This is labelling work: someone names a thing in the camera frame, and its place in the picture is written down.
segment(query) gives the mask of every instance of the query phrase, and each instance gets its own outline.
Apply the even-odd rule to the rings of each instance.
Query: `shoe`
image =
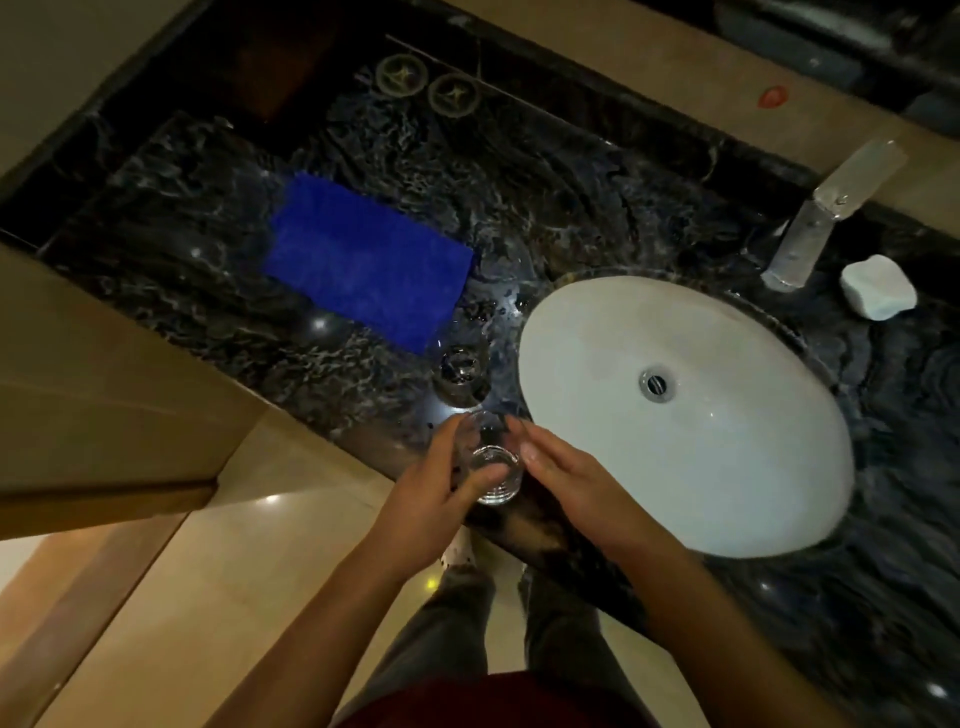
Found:
[[[473,556],[473,539],[470,536],[469,528],[464,525],[460,526],[460,530],[453,537],[450,546],[440,557],[440,563],[444,565],[444,570],[450,567],[475,567],[477,565],[476,558]]]

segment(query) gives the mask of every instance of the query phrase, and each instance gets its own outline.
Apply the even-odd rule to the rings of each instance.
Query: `black marble countertop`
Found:
[[[711,144],[705,133],[704,152],[691,156],[663,117],[636,105],[611,124],[627,135],[645,124],[649,153],[490,87],[473,114],[441,117],[425,94],[395,99],[376,89],[372,66],[397,50],[384,39],[288,158],[226,120],[174,114],[41,259],[389,475],[451,410],[434,395],[424,358],[353,324],[331,341],[324,312],[259,272],[270,217],[297,171],[471,246],[459,306],[492,342],[485,404],[526,413],[519,332],[537,301],[571,279],[653,276],[738,306],[836,397],[856,485],[848,514],[821,544],[776,558],[707,558],[708,566],[763,633],[865,724],[958,724],[960,308],[944,281],[957,269],[956,241],[874,209],[838,226],[806,288],[772,293],[759,273],[784,218],[771,212],[780,200],[770,190],[794,175],[788,186],[802,193],[803,172],[766,159],[756,164],[774,182],[738,180],[730,170],[746,169],[738,160],[753,153],[737,157],[733,143]],[[432,75],[448,70],[428,65]],[[588,74],[564,84],[553,86],[564,99],[591,93]],[[671,144],[677,164],[662,159]],[[755,206],[744,203],[751,190]],[[885,323],[853,315],[837,283],[845,264],[878,252],[921,289],[916,309]],[[642,629],[622,575],[535,481],[502,508],[477,507],[470,522]]]

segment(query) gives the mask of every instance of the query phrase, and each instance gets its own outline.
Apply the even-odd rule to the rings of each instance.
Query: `white soap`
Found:
[[[840,274],[840,287],[853,310],[873,321],[886,321],[917,305],[917,290],[886,255],[848,265]]]

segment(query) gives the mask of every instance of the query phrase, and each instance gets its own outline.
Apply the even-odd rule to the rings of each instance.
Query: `chrome faucet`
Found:
[[[801,206],[774,259],[760,274],[767,288],[781,293],[803,288],[833,226],[857,212],[906,161],[893,140],[874,140],[837,167]]]

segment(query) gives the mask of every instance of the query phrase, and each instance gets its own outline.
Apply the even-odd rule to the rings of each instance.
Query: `blue towel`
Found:
[[[473,252],[338,184],[298,173],[263,272],[320,308],[423,353],[453,314]]]

